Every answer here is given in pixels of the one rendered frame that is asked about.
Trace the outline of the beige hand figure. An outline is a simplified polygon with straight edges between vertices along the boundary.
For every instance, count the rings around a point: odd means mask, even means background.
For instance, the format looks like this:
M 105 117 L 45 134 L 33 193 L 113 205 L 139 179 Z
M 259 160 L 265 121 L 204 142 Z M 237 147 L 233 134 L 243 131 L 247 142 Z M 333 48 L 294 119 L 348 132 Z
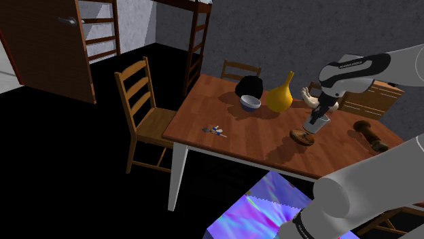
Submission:
M 311 108 L 311 109 L 315 109 L 315 108 L 317 108 L 318 107 L 318 105 L 319 105 L 319 101 L 318 101 L 318 98 L 316 98 L 316 97 L 313 97 L 313 96 L 311 96 L 310 95 L 310 93 L 309 93 L 309 91 L 308 91 L 308 88 L 306 88 L 306 87 L 303 87 L 302 89 L 301 89 L 301 95 L 302 95 L 302 98 L 303 98 L 303 101 Z M 330 113 L 333 113 L 333 112 L 335 112 L 335 111 L 337 111 L 338 110 L 338 108 L 339 108 L 339 104 L 338 104 L 338 102 L 335 102 L 335 104 L 332 106 L 332 107 L 330 107 L 329 108 L 329 112 Z

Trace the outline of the wooden ladder-back chair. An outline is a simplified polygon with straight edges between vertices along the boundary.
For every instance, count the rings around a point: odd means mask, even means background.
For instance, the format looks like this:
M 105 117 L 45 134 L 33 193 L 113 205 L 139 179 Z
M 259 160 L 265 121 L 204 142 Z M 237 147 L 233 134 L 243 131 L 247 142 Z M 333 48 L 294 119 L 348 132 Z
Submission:
M 322 93 L 321 86 L 315 82 L 311 82 L 308 87 L 308 93 L 315 98 L 318 98 L 319 95 Z
M 424 217 L 424 202 L 419 202 L 413 204 L 412 206 L 403 206 L 401 208 L 396 208 L 388 210 L 372 219 L 367 225 L 357 232 L 357 236 L 363 236 L 365 233 L 369 232 L 372 229 L 379 229 L 384 232 L 391 232 L 394 234 L 405 235 L 407 232 L 396 229 L 395 226 L 390 222 L 390 218 L 396 216 L 399 213 L 408 213 L 411 215 Z
M 145 71 L 145 77 L 138 80 L 129 89 L 124 87 L 124 82 L 140 70 Z M 156 106 L 152 77 L 147 57 L 125 68 L 122 72 L 114 73 L 118 92 L 125 112 L 126 121 L 130 130 L 130 147 L 126 165 L 126 173 L 130 173 L 133 165 L 151 168 L 162 172 L 171 172 L 168 168 L 161 167 L 162 159 L 157 164 L 146 164 L 134 160 L 135 149 L 138 142 L 163 147 L 165 150 L 173 148 L 173 142 L 162 138 L 164 131 L 170 124 L 176 112 Z M 137 124 L 134 116 L 145 103 L 149 103 L 151 109 Z
M 254 72 L 257 77 L 260 76 L 260 73 L 261 73 L 261 70 L 262 70 L 261 67 L 254 67 L 254 66 L 246 65 L 246 64 L 243 64 L 243 63 L 239 63 L 239 62 L 230 62 L 227 59 L 225 59 L 220 78 L 221 79 L 224 79 L 224 78 L 232 79 L 232 80 L 236 80 L 236 81 L 242 80 L 243 76 L 233 74 L 233 73 L 226 73 L 226 67 L 233 67 L 233 68 L 237 68 L 237 69 L 251 71 L 251 72 Z

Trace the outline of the grey cup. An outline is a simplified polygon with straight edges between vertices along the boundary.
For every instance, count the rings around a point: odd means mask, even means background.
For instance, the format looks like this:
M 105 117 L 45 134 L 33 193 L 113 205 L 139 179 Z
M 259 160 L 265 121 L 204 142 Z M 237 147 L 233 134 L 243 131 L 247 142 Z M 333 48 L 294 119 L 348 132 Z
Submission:
M 311 123 L 312 116 L 308 116 L 302 128 L 310 134 L 316 134 L 319 132 L 327 123 L 331 122 L 331 119 L 327 115 L 323 115 L 316 119 L 315 123 Z

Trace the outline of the round brown wooden dish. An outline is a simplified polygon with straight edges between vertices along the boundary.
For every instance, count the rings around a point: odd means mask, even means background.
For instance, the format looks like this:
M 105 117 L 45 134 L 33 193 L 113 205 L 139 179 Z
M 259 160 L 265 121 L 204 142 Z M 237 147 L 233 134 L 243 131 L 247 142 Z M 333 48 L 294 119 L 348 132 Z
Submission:
M 312 134 L 300 129 L 290 130 L 290 137 L 300 145 L 311 146 L 315 140 Z

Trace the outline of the light wooden chest of drawers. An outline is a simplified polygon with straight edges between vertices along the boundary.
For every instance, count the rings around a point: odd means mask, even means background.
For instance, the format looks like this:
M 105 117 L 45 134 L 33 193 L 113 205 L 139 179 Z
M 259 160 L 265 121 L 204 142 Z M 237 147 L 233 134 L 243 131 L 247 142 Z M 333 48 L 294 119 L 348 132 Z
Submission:
M 375 80 L 363 93 L 345 93 L 338 109 L 379 120 L 403 93 L 399 88 Z

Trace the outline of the yellow long-necked vase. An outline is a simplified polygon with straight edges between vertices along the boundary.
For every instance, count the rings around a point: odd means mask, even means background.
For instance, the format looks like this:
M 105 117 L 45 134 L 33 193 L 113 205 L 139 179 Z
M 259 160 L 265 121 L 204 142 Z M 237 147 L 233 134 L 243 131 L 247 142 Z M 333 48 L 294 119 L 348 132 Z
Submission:
M 289 84 L 293 76 L 294 72 L 290 71 L 284 84 L 268 93 L 266 103 L 271 111 L 280 113 L 291 106 L 293 98 L 289 89 Z

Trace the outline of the brown wooden pepper mill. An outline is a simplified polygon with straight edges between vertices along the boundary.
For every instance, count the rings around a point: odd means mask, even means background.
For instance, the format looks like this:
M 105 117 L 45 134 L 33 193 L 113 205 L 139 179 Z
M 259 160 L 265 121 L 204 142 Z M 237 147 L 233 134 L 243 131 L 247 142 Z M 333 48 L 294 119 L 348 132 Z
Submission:
M 388 145 L 382 142 L 381 139 L 373 133 L 370 122 L 366 120 L 357 121 L 354 123 L 353 129 L 363 134 L 374 151 L 382 153 L 389 149 Z

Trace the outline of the blue and white bowl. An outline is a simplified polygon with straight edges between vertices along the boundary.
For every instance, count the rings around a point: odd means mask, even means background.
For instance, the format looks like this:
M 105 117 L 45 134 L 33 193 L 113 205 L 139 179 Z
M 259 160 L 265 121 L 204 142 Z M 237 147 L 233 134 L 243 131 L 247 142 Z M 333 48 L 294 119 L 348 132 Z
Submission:
M 261 101 L 254 96 L 242 95 L 241 96 L 241 107 L 244 111 L 252 112 L 259 109 Z

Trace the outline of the black round pot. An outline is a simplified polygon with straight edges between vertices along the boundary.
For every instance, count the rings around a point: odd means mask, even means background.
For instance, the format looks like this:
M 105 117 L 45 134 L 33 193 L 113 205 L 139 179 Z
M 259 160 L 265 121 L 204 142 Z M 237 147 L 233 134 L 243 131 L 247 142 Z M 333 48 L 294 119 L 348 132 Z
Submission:
M 237 83 L 234 92 L 238 97 L 250 95 L 257 99 L 261 99 L 263 91 L 263 80 L 258 76 L 248 75 Z

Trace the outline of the small blue and white keys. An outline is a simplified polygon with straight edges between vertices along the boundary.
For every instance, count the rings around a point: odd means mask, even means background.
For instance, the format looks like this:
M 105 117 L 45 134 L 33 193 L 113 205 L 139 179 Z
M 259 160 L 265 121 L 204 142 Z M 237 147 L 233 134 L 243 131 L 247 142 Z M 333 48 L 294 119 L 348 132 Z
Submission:
M 226 138 L 226 135 L 223 134 L 223 130 L 219 126 L 215 126 L 215 127 L 212 127 L 212 128 L 203 128 L 202 131 L 203 132 L 210 132 L 210 133 L 213 133 L 213 134 L 216 134 L 218 136 L 222 136 L 222 137 Z

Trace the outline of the wooden table with white legs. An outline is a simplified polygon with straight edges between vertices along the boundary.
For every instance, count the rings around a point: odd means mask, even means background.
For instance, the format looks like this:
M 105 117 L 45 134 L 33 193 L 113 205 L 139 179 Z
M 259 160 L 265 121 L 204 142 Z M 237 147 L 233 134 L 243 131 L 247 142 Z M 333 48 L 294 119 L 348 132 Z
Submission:
M 289 136 L 311 112 L 304 101 L 294 100 L 281 113 L 266 105 L 246 112 L 235 87 L 234 82 L 202 74 L 164 131 L 163 138 L 173 142 L 169 210 L 175 208 L 189 150 L 312 182 L 376 155 L 353 129 L 360 115 L 334 112 L 314 144 L 305 147 Z M 226 138 L 202 131 L 215 126 Z

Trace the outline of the purple patterned robot stand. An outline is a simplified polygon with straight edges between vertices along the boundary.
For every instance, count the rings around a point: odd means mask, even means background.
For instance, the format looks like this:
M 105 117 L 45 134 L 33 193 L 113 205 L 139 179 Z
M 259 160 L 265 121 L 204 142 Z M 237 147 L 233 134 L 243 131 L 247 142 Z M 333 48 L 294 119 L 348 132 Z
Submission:
M 279 239 L 279 226 L 311 199 L 270 171 L 205 231 L 202 239 Z

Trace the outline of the dark wooden loft bed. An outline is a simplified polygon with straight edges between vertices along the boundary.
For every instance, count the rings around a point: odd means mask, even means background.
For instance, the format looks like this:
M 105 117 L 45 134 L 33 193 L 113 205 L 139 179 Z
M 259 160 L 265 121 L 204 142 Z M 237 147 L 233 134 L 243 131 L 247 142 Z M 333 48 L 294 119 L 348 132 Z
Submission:
M 82 0 L 96 3 L 109 3 L 111 4 L 112 17 L 111 18 L 85 18 L 81 19 L 82 24 L 96 24 L 96 23 L 108 23 L 112 22 L 114 27 L 114 35 L 109 37 L 101 37 L 96 39 L 85 40 L 86 45 L 95 43 L 102 43 L 105 41 L 115 41 L 116 48 L 108 52 L 91 55 L 88 60 L 96 60 L 108 55 L 117 54 L 121 55 L 120 50 L 120 38 L 119 38 L 119 27 L 118 27 L 118 9 L 117 0 Z M 200 70 L 202 65 L 202 58 L 205 46 L 205 40 L 207 37 L 207 31 L 209 26 L 209 19 L 211 15 L 212 3 L 210 0 L 199 1 L 199 0 L 152 0 L 157 3 L 177 7 L 179 9 L 188 10 L 193 12 L 192 15 L 192 26 L 190 33 L 190 42 L 187 53 L 187 60 L 185 66 L 185 76 L 183 79 L 183 92 L 182 96 L 185 97 L 188 94 L 188 88 L 190 84 L 200 76 Z

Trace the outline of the brown wooden door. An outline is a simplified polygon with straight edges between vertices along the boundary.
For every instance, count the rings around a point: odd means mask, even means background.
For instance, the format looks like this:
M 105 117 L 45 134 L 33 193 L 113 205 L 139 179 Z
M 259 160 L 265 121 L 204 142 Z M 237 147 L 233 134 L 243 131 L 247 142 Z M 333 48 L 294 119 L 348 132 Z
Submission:
M 78 0 L 0 0 L 0 32 L 25 86 L 94 104 Z

